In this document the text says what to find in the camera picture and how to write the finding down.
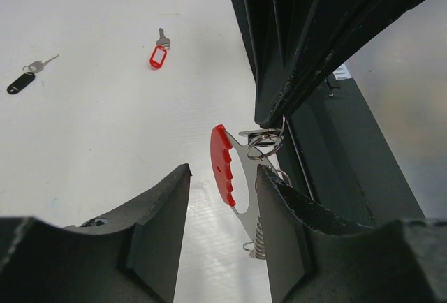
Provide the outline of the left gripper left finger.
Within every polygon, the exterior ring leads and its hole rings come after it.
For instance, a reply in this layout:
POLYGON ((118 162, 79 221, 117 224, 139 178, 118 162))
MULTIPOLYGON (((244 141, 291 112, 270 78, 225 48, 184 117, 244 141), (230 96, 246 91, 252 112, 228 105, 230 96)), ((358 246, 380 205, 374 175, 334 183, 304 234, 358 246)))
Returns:
POLYGON ((172 302, 191 171, 81 226, 1 219, 2 302, 172 302))

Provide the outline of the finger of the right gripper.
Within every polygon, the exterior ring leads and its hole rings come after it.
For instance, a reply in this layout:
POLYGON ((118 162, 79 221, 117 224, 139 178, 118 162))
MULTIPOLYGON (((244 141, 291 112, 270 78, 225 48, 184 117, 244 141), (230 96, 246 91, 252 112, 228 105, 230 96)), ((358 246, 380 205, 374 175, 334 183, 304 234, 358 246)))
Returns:
POLYGON ((321 81, 405 12, 425 0, 272 0, 280 71, 268 124, 289 116, 321 81))
POLYGON ((245 0, 256 75, 255 122, 274 125, 296 73, 296 49, 312 0, 245 0))

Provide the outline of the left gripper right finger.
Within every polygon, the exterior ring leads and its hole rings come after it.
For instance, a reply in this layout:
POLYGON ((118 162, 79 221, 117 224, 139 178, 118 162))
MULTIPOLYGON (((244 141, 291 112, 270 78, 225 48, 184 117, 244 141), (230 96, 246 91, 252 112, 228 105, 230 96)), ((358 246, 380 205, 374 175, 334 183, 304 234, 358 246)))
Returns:
POLYGON ((259 166, 256 190, 274 302, 445 302, 446 222, 345 219, 259 166))

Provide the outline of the red handled keyring organizer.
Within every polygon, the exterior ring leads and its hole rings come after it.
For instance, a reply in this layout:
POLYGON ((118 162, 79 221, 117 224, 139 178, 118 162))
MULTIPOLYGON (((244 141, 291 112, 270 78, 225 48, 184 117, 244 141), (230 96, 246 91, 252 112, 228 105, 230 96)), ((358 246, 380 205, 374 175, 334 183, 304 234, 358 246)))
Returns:
POLYGON ((210 158, 219 194, 249 237, 243 249, 259 260, 265 259, 265 244, 256 192, 257 169, 264 165, 286 185, 291 185, 276 157, 283 139, 273 147, 249 146, 240 143, 222 124, 212 129, 210 137, 210 158))

